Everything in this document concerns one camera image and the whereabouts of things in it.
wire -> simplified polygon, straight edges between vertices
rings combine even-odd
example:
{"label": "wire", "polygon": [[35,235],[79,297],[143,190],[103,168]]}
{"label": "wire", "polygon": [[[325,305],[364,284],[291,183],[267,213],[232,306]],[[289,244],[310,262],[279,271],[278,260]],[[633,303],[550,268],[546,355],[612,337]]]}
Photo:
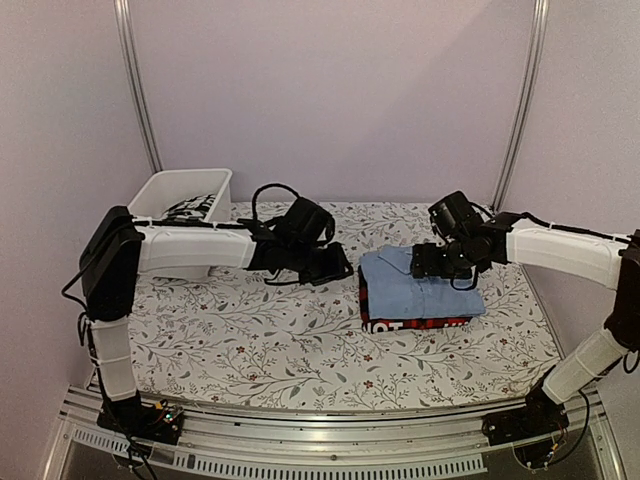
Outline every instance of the wire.
{"label": "wire", "polygon": [[253,215],[254,223],[258,222],[258,196],[270,188],[282,188],[283,190],[292,193],[296,198],[300,198],[300,194],[289,185],[285,185],[283,183],[267,183],[266,185],[263,185],[255,191],[253,198],[251,199],[251,213]]}
{"label": "wire", "polygon": [[593,230],[589,230],[588,228],[571,227],[568,225],[557,225],[555,223],[545,222],[544,220],[540,220],[530,212],[523,212],[521,215],[531,220],[536,225],[540,225],[541,227],[549,228],[551,230],[560,230],[561,232],[577,233],[580,235],[591,235],[592,237],[602,238],[604,240],[614,240],[616,242],[625,243],[627,245],[631,243],[631,240],[628,238],[614,237],[613,235],[595,232]]}
{"label": "wire", "polygon": [[142,466],[142,464],[137,465],[135,467],[131,466],[131,462],[127,461],[126,459],[122,459],[120,457],[118,457],[115,453],[111,452],[111,459],[114,461],[114,463],[119,467],[119,468],[131,468],[133,470],[135,470],[136,468],[139,468],[140,466]]}
{"label": "wire", "polygon": [[556,442],[556,445],[559,448],[559,447],[562,447],[565,443],[567,443],[566,442],[567,429],[564,428],[562,425],[560,425],[560,423],[558,423],[558,427],[560,427],[560,438]]}
{"label": "wire", "polygon": [[[127,440],[129,441],[129,468],[131,470],[131,473],[133,473],[136,477],[138,477],[140,480],[147,480],[146,478],[144,478],[142,475],[140,475],[140,473],[138,472],[138,470],[136,470],[138,467],[135,467],[133,465],[133,453],[132,453],[132,447],[133,444],[131,437],[127,438]],[[144,463],[144,466],[146,467],[147,471],[149,472],[149,474],[151,475],[151,478],[153,480],[158,480],[158,476],[156,475],[156,472],[153,471],[153,468],[151,468],[151,465],[149,464],[149,461],[147,460],[147,456],[142,454],[139,450],[138,450],[138,456],[142,459],[142,463]]]}
{"label": "wire", "polygon": [[452,278],[451,281],[449,282],[451,284],[451,288],[453,288],[454,290],[457,290],[459,292],[468,292],[470,290],[475,289],[478,286],[478,277],[480,276],[480,273],[478,272],[478,267],[475,268],[475,270],[473,271],[473,281],[471,282],[471,285],[469,285],[468,287],[464,287],[464,288],[458,288],[455,285],[455,280],[456,278]]}
{"label": "wire", "polygon": [[76,329],[78,330],[78,339],[80,340],[81,347],[84,347],[84,339],[87,336],[87,328],[89,328],[86,321],[87,318],[88,316],[86,311],[81,312],[80,315],[78,315]]}
{"label": "wire", "polygon": [[286,282],[276,282],[275,280],[282,273],[282,269],[276,271],[276,274],[272,278],[265,278],[264,283],[271,287],[286,287],[287,285],[300,285],[300,280],[289,280]]}
{"label": "wire", "polygon": [[573,452],[575,452],[576,449],[580,446],[580,443],[584,439],[585,435],[587,434],[587,430],[589,429],[589,416],[591,414],[591,405],[589,404],[589,399],[587,398],[587,396],[584,394],[584,392],[582,390],[578,390],[578,393],[580,395],[582,395],[582,398],[584,398],[584,403],[585,403],[586,408],[587,408],[587,412],[585,414],[585,419],[584,419],[584,427],[582,427],[582,431],[580,432],[580,436],[578,437],[576,442],[573,444],[573,446],[569,449],[569,451],[567,453],[565,453],[564,456],[558,458],[557,460],[552,460],[551,462],[549,462],[549,466],[557,465],[558,463],[564,462],[567,458],[569,458],[569,456]]}
{"label": "wire", "polygon": [[216,228],[213,223],[201,222],[200,220],[136,220],[133,222],[136,227],[189,227],[189,228]]}
{"label": "wire", "polygon": [[636,352],[636,361],[631,367],[627,365],[627,358],[629,358],[629,354],[630,352],[627,352],[627,354],[624,356],[624,360],[622,361],[622,368],[624,369],[624,373],[631,374],[635,372],[636,368],[638,368],[638,365],[640,365],[640,352]]}
{"label": "wire", "polygon": [[[129,223],[125,223],[123,225],[120,225],[119,227],[116,227],[115,229],[113,229],[111,231],[111,233],[109,233],[109,235],[107,235],[104,238],[104,240],[102,240],[101,245],[103,245],[103,246],[106,245],[107,242],[111,241],[119,232],[121,232],[125,228],[129,228],[130,226],[131,225]],[[66,298],[68,300],[72,300],[72,301],[76,302],[78,305],[80,305],[84,309],[84,313],[87,313],[87,310],[88,310],[87,304],[83,300],[81,300],[78,297],[76,297],[75,295],[71,295],[71,294],[69,294],[67,292],[71,289],[71,287],[73,287],[76,284],[76,282],[78,280],[80,280],[80,278],[82,278],[82,275],[84,275],[86,273],[86,271],[93,264],[93,262],[96,261],[97,258],[98,258],[98,252],[95,251],[95,252],[93,252],[93,255],[91,255],[91,257],[89,257],[89,259],[86,261],[84,266],[78,271],[78,273],[76,273],[73,276],[73,278],[71,280],[69,280],[64,287],[62,287],[62,290],[60,291],[60,294],[64,298]]]}
{"label": "wire", "polygon": [[475,207],[477,210],[480,210],[482,213],[484,213],[487,217],[489,218],[493,218],[493,215],[491,214],[491,212],[489,212],[489,210],[487,210],[486,208],[484,208],[482,205],[479,205],[475,202],[469,202],[473,207]]}

lavender wall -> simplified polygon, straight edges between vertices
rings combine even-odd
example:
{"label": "lavender wall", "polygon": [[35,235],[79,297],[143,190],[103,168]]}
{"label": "lavender wall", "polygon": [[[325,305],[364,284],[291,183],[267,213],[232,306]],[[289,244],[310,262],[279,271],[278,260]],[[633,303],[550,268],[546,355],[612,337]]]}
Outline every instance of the lavender wall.
{"label": "lavender wall", "polygon": [[[612,232],[640,228],[640,4],[553,2],[506,209]],[[548,271],[534,280],[567,349],[598,328],[614,294]],[[640,478],[640,379],[599,388],[628,478]]]}
{"label": "lavender wall", "polygon": [[326,200],[490,201],[533,1],[132,2],[167,168]]}
{"label": "lavender wall", "polygon": [[59,291],[149,168],[112,2],[0,3],[0,477],[32,480],[69,383],[89,371]]}

black cable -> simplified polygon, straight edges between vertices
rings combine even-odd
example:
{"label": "black cable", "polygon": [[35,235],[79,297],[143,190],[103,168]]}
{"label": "black cable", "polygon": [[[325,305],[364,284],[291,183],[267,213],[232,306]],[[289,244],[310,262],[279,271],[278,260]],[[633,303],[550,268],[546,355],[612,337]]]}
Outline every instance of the black cable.
{"label": "black cable", "polygon": [[222,230],[246,230],[248,227],[241,223],[217,223],[215,228]]}
{"label": "black cable", "polygon": [[569,225],[558,225],[555,223],[545,222],[544,220],[540,220],[538,217],[533,215],[530,212],[523,212],[521,214],[523,217],[531,220],[536,225],[540,225],[541,227],[550,228],[551,230],[559,230],[561,232],[569,232],[569,233],[577,233],[580,235],[591,235],[592,237],[602,238],[604,240],[615,240],[617,242],[626,243],[627,245],[631,243],[631,240],[628,238],[614,237],[613,235],[609,235],[607,233],[595,232],[593,230],[589,230],[588,228],[582,227],[571,227]]}
{"label": "black cable", "polygon": [[269,285],[270,287],[286,287],[287,285],[299,285],[300,284],[300,280],[289,280],[289,281],[286,281],[286,282],[276,282],[275,280],[280,276],[280,273],[282,273],[282,269],[278,270],[276,272],[276,274],[272,278],[265,278],[264,279],[264,283],[266,285]]}
{"label": "black cable", "polygon": [[258,196],[262,192],[264,192],[265,190],[268,190],[270,188],[282,188],[282,189],[292,193],[296,198],[300,198],[300,194],[298,192],[296,192],[289,185],[285,185],[283,183],[267,183],[266,185],[261,186],[260,188],[258,188],[255,191],[255,193],[253,194],[253,198],[251,199],[251,213],[253,215],[254,223],[258,222]]}
{"label": "black cable", "polygon": [[[158,476],[156,475],[156,472],[154,472],[153,468],[151,468],[151,465],[149,464],[149,461],[147,460],[146,455],[140,455],[140,452],[138,452],[138,456],[142,459],[142,463],[144,463],[144,466],[147,469],[147,471],[149,472],[149,474],[151,475],[151,478],[153,480],[158,480]],[[138,472],[138,470],[136,470],[135,467],[133,467],[133,465],[132,465],[132,463],[133,463],[133,455],[131,454],[131,449],[129,449],[129,461],[131,462],[130,463],[131,473],[133,473],[140,480],[147,480],[142,475],[140,475],[140,473]]]}
{"label": "black cable", "polygon": [[[112,231],[111,231],[111,233],[109,233],[109,235],[107,235],[107,236],[105,237],[105,239],[102,241],[102,245],[106,245],[106,244],[107,244],[107,242],[109,242],[110,240],[112,240],[112,239],[113,239],[113,238],[114,238],[114,237],[115,237],[119,232],[121,232],[122,230],[124,230],[125,228],[128,228],[128,227],[130,227],[130,224],[126,223],[126,224],[124,224],[124,225],[120,225],[119,227],[117,227],[117,228],[115,228],[114,230],[112,230]],[[96,252],[94,252],[94,253],[93,253],[93,255],[92,255],[91,257],[89,257],[89,259],[85,262],[84,267],[82,267],[82,268],[78,271],[78,273],[76,273],[76,274],[73,276],[73,278],[72,278],[71,280],[69,280],[69,281],[67,282],[67,284],[66,284],[64,287],[62,287],[62,290],[60,291],[60,294],[61,294],[64,298],[66,298],[66,299],[68,299],[68,300],[72,300],[72,301],[76,302],[78,305],[80,305],[80,306],[84,309],[84,311],[85,311],[85,312],[87,311],[87,308],[88,308],[88,307],[87,307],[87,304],[86,304],[83,300],[81,300],[81,299],[79,299],[78,297],[76,297],[76,296],[74,296],[74,295],[71,295],[71,294],[69,294],[69,293],[67,293],[67,292],[69,291],[69,289],[71,289],[71,287],[73,287],[73,286],[76,284],[76,282],[77,282],[78,280],[80,280],[80,278],[82,278],[82,275],[84,275],[84,274],[85,274],[85,272],[86,272],[86,271],[89,269],[89,267],[91,266],[91,264],[93,264],[93,262],[95,262],[95,261],[96,261],[96,258],[98,258],[98,252],[97,252],[97,251],[96,251]]]}
{"label": "black cable", "polygon": [[489,218],[493,218],[493,215],[491,214],[491,212],[489,212],[489,210],[487,210],[486,208],[484,208],[482,205],[479,205],[475,202],[469,202],[472,206],[474,206],[476,209],[480,210],[482,213],[484,213],[487,217]]}
{"label": "black cable", "polygon": [[84,311],[78,315],[78,323],[76,329],[78,330],[78,339],[80,340],[80,346],[84,347],[84,339],[87,336],[87,322],[84,321],[87,317],[87,312]]}
{"label": "black cable", "polygon": [[449,282],[451,284],[451,288],[453,288],[454,290],[457,290],[459,292],[468,292],[470,290],[475,289],[478,286],[478,277],[480,276],[480,273],[478,272],[478,268],[476,267],[475,270],[473,271],[473,281],[471,282],[471,285],[469,285],[468,287],[464,287],[464,288],[458,288],[455,285],[455,280],[456,278],[452,278],[451,281]]}
{"label": "black cable", "polygon": [[584,403],[587,407],[587,412],[586,412],[586,416],[584,419],[584,427],[582,427],[582,431],[580,432],[580,436],[578,437],[578,439],[576,440],[576,442],[573,444],[573,446],[571,447],[571,449],[564,454],[564,456],[558,458],[557,460],[551,460],[551,462],[549,462],[549,466],[551,465],[556,465],[560,462],[564,462],[567,458],[569,458],[569,456],[576,451],[576,449],[578,448],[578,446],[580,446],[580,443],[582,442],[582,439],[585,437],[585,435],[587,434],[587,430],[589,429],[589,416],[591,414],[591,406],[589,405],[589,399],[587,398],[587,396],[584,394],[584,392],[582,390],[578,390],[578,393],[580,395],[582,395],[582,398],[584,398]]}
{"label": "black cable", "polygon": [[624,369],[624,373],[631,374],[635,372],[636,368],[638,368],[638,365],[640,365],[640,352],[636,352],[636,361],[633,363],[633,366],[631,366],[631,368],[627,366],[627,358],[629,358],[629,353],[624,356],[624,360],[622,361],[622,368]]}
{"label": "black cable", "polygon": [[139,478],[140,480],[147,480],[142,475],[140,475],[140,473],[138,473],[137,469],[140,467],[140,465],[143,465],[143,463],[139,463],[138,465],[134,464],[134,462],[133,462],[133,450],[131,448],[127,449],[127,454],[128,454],[128,457],[129,457],[129,462],[126,465],[122,465],[118,461],[116,461],[116,463],[118,463],[119,465],[122,465],[123,467],[128,467],[129,468],[129,472],[133,473],[136,476],[136,478]]}
{"label": "black cable", "polygon": [[136,220],[133,225],[136,227],[216,228],[213,223],[201,222],[200,220]]}

floral tablecloth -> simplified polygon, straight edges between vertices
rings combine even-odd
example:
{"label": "floral tablecloth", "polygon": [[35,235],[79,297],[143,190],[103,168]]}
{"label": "floral tablecloth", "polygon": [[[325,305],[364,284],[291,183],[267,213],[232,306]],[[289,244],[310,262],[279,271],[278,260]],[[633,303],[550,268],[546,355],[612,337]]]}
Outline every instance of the floral tablecloth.
{"label": "floral tablecloth", "polygon": [[[432,238],[425,204],[324,206],[354,266],[383,245]],[[286,208],[259,211],[266,219]],[[248,204],[234,206],[234,217],[248,216]],[[467,326],[375,334],[361,329],[357,276],[314,288],[270,287],[264,275],[218,267],[203,283],[141,277],[130,323],[140,389],[303,410],[452,406],[522,396],[559,358],[515,265],[481,276],[487,314]]]}

